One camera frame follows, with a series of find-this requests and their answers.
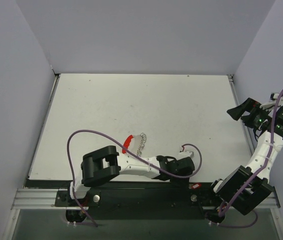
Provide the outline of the metal chain keyring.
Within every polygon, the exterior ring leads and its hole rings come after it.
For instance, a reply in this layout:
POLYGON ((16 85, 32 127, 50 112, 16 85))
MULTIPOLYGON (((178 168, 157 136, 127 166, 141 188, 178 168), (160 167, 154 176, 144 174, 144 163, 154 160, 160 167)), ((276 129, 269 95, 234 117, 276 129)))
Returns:
POLYGON ((142 132, 139 135, 133 135, 128 150, 137 155, 138 157, 141 157, 146 142, 147 135, 145 133, 142 132))

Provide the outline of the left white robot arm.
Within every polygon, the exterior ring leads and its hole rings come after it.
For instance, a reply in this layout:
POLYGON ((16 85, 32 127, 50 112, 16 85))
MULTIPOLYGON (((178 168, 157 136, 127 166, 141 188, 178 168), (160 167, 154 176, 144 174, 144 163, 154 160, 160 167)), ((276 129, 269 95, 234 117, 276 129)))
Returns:
POLYGON ((177 157, 158 155, 143 158, 144 162, 118 153, 109 145, 82 157, 80 172, 70 183, 66 200, 73 206, 80 205, 93 187, 99 187, 119 175, 142 176, 160 181, 189 181, 189 175, 195 171, 194 152, 181 151, 177 157))

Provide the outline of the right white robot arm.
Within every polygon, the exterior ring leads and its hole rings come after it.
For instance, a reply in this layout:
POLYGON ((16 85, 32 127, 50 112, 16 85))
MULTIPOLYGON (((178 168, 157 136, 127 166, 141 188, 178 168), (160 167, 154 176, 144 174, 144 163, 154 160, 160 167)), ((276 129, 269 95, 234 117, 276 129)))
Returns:
POLYGON ((222 200, 220 218, 228 206, 247 215, 274 191, 269 184, 270 172, 283 148, 283 98, 278 94, 264 104, 248 98, 227 113, 253 132, 260 132, 260 136, 247 165, 239 166, 226 179, 213 184, 213 192, 222 200))

